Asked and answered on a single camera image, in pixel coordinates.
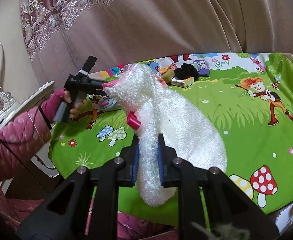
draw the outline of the orange hair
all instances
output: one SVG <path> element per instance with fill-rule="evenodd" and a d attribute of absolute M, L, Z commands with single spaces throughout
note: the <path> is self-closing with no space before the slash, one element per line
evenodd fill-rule
<path fill-rule="evenodd" d="M 252 86 L 253 84 L 256 84 L 258 82 L 265 82 L 265 80 L 263 78 L 260 77 L 255 77 L 255 78 L 243 78 L 240 81 L 240 87 L 248 89 L 250 86 Z"/>

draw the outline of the white fluffy towel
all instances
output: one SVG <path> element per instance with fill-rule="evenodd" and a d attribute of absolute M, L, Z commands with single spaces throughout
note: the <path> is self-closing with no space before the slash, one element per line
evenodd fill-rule
<path fill-rule="evenodd" d="M 152 70 L 132 64 L 118 80 L 104 84 L 104 91 L 117 100 L 128 114 L 134 112 L 141 122 L 137 187 L 150 206 L 164 204 L 175 188 L 163 188 L 157 161 L 158 134 L 165 144 L 195 167 L 212 166 L 226 170 L 227 158 L 219 132 L 202 112 L 179 93 L 163 87 Z"/>

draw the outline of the red flower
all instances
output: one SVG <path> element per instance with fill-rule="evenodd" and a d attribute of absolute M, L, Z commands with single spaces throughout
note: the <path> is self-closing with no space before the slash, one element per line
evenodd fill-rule
<path fill-rule="evenodd" d="M 71 140 L 68 141 L 68 144 L 69 144 L 71 147 L 75 147 L 75 146 L 77 145 L 77 141 L 71 139 Z"/>
<path fill-rule="evenodd" d="M 228 55 L 222 55 L 223 60 L 230 60 L 231 58 Z"/>

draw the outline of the floral lace embroidery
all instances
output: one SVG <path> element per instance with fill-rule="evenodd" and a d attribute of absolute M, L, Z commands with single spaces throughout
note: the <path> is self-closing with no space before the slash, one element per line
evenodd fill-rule
<path fill-rule="evenodd" d="M 29 0 L 20 5 L 21 26 L 30 60 L 41 52 L 52 34 L 68 30 L 85 9 L 111 0 Z"/>

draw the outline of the black strap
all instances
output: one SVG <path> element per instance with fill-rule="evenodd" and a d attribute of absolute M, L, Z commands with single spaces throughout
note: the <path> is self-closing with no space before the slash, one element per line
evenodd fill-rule
<path fill-rule="evenodd" d="M 50 121 L 49 121 L 49 119 L 45 116 L 45 114 L 44 114 L 44 112 L 43 112 L 41 106 L 39 106 L 39 111 L 40 111 L 40 113 L 41 113 L 41 115 L 42 115 L 42 117 L 43 117 L 45 123 L 47 124 L 49 130 L 51 130 L 52 127 L 51 127 Z"/>

